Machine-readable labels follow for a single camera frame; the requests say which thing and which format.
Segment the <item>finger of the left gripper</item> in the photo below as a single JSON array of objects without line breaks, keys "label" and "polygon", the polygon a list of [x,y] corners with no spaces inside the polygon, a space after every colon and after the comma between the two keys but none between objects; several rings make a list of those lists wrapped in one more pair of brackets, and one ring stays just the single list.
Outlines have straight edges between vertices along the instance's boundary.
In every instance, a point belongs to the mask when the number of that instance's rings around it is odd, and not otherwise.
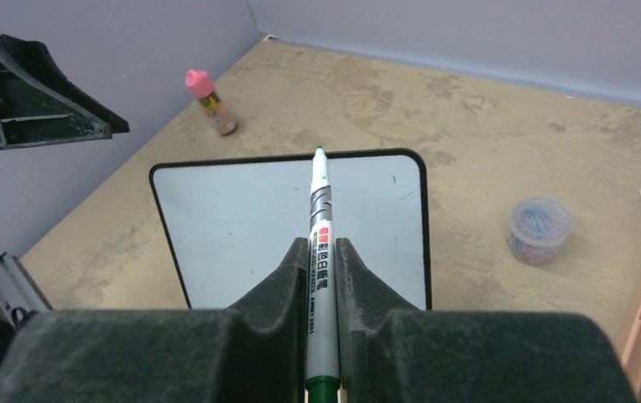
[{"label": "finger of the left gripper", "polygon": [[38,41],[0,34],[0,150],[110,139],[128,122],[74,85]]}]

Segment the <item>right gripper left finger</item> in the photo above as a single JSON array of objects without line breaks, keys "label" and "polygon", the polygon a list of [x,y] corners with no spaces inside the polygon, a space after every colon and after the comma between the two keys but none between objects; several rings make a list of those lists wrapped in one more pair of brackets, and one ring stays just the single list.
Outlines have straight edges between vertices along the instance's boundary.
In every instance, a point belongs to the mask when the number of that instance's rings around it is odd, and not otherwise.
[{"label": "right gripper left finger", "polygon": [[0,367],[0,402],[301,402],[308,244],[221,310],[36,316]]}]

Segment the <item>small whiteboard black frame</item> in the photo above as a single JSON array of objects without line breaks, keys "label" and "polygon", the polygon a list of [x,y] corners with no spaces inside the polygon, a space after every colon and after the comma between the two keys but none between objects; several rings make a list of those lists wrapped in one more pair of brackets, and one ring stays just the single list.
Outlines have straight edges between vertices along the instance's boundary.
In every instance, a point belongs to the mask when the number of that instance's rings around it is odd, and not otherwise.
[{"label": "small whiteboard black frame", "polygon": [[[425,162],[410,149],[328,156],[335,235],[405,300],[431,307]],[[311,156],[163,163],[154,200],[188,307],[224,308],[309,234]]]}]

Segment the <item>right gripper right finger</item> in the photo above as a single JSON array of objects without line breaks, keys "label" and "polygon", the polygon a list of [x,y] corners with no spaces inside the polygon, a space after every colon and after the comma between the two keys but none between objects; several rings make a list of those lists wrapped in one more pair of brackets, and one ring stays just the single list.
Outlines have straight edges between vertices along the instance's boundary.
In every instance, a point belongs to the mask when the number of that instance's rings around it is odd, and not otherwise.
[{"label": "right gripper right finger", "polygon": [[590,318],[541,311],[423,311],[336,241],[344,402],[633,402]]}]

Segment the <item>green whiteboard marker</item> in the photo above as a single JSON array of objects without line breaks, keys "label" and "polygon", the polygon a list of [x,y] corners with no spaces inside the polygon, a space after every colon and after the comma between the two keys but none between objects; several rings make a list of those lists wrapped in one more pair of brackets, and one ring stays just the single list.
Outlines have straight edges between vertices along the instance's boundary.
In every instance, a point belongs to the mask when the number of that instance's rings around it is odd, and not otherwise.
[{"label": "green whiteboard marker", "polygon": [[305,389],[309,402],[337,402],[341,386],[335,237],[328,159],[317,147],[310,183]]}]

